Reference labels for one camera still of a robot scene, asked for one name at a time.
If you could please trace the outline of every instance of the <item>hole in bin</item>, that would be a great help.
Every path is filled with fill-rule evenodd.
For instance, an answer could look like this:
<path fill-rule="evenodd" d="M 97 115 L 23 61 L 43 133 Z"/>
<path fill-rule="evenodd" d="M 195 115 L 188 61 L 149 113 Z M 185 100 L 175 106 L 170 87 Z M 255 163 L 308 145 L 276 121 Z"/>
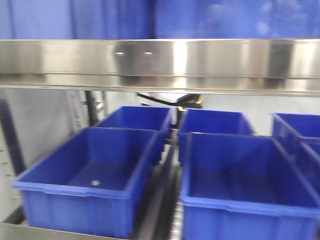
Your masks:
<path fill-rule="evenodd" d="M 93 181 L 91 181 L 91 185 L 92 186 L 98 186 L 98 185 L 100 185 L 100 181 L 99 180 L 93 180 Z"/>

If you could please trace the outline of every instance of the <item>blue surface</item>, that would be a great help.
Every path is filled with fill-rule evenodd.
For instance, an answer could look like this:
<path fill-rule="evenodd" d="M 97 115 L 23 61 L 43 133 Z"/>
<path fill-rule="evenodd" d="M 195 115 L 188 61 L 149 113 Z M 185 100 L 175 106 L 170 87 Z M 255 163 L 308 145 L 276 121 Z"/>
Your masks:
<path fill-rule="evenodd" d="M 157 144 L 159 150 L 157 163 L 161 158 L 166 138 L 170 137 L 172 126 L 171 107 L 156 106 L 122 106 L 106 119 L 99 122 L 99 128 L 125 128 L 158 131 Z"/>
<path fill-rule="evenodd" d="M 272 136 L 290 154 L 296 154 L 299 142 L 320 143 L 320 115 L 273 113 Z"/>
<path fill-rule="evenodd" d="M 255 131 L 242 112 L 187 109 L 178 130 L 179 161 L 183 165 L 188 133 L 252 135 Z"/>
<path fill-rule="evenodd" d="M 127 238 L 154 164 L 155 141 L 152 130 L 81 131 L 13 182 L 29 225 Z"/>
<path fill-rule="evenodd" d="M 159 39 L 312 38 L 317 0 L 158 0 Z"/>
<path fill-rule="evenodd" d="M 72 39 L 69 0 L 11 0 L 17 39 Z"/>
<path fill-rule="evenodd" d="M 9 0 L 0 0 L 0 39 L 13 39 L 11 5 Z"/>
<path fill-rule="evenodd" d="M 77 39 L 148 39 L 151 0 L 72 0 Z"/>
<path fill-rule="evenodd" d="M 294 163 L 320 195 L 320 144 L 299 144 Z"/>
<path fill-rule="evenodd" d="M 274 5 L 272 38 L 312 38 L 318 28 L 318 0 L 276 0 Z"/>
<path fill-rule="evenodd" d="M 186 240 L 314 240 L 320 198 L 270 137 L 189 133 Z"/>

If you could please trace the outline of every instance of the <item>metal shelf rail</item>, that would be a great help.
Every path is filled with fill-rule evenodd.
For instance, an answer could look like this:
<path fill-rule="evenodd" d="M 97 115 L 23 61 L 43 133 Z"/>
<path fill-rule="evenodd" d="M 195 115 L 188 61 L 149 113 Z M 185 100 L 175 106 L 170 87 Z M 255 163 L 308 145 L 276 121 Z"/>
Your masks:
<path fill-rule="evenodd" d="M 0 88 L 319 97 L 320 39 L 0 40 Z M 181 238 L 175 147 L 146 190 L 132 239 Z M 22 220 L 19 208 L 0 223 L 0 240 L 115 239 Z"/>

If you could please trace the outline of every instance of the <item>blue plastic bin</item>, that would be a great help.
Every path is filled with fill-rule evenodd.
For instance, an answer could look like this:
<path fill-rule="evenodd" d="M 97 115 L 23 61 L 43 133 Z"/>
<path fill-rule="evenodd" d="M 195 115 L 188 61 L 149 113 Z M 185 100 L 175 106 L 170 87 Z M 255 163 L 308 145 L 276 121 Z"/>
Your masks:
<path fill-rule="evenodd" d="M 186 240 L 314 240 L 320 199 L 270 137 L 190 133 Z"/>
<path fill-rule="evenodd" d="M 69 0 L 11 0 L 15 38 L 72 39 Z"/>
<path fill-rule="evenodd" d="M 265 38 L 272 0 L 157 0 L 159 39 Z"/>
<path fill-rule="evenodd" d="M 149 39 L 152 0 L 72 0 L 75 38 Z"/>
<path fill-rule="evenodd" d="M 320 195 L 320 144 L 300 142 L 294 163 Z"/>
<path fill-rule="evenodd" d="M 14 30 L 9 0 L 0 0 L 0 39 L 13 39 Z"/>
<path fill-rule="evenodd" d="M 159 39 L 311 38 L 318 0 L 157 0 Z"/>
<path fill-rule="evenodd" d="M 122 106 L 99 122 L 96 127 L 158 131 L 159 150 L 155 160 L 157 163 L 161 159 L 166 138 L 169 138 L 171 134 L 173 110 L 171 107 Z"/>
<path fill-rule="evenodd" d="M 127 238 L 151 174 L 155 131 L 87 128 L 21 174 L 30 226 Z"/>
<path fill-rule="evenodd" d="M 272 136 L 289 154 L 297 154 L 299 142 L 320 143 L 320 115 L 273 113 Z"/>
<path fill-rule="evenodd" d="M 188 133 L 253 135 L 255 131 L 242 112 L 188 108 L 179 130 L 179 161 L 183 165 Z"/>

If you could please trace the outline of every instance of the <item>metal frame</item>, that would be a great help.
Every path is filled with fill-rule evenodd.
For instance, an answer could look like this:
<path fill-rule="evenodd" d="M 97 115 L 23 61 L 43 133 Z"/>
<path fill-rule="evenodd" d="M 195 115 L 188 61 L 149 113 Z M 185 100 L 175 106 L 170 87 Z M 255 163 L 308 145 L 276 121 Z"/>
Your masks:
<path fill-rule="evenodd" d="M 320 39 L 0 40 L 0 88 L 314 97 Z"/>

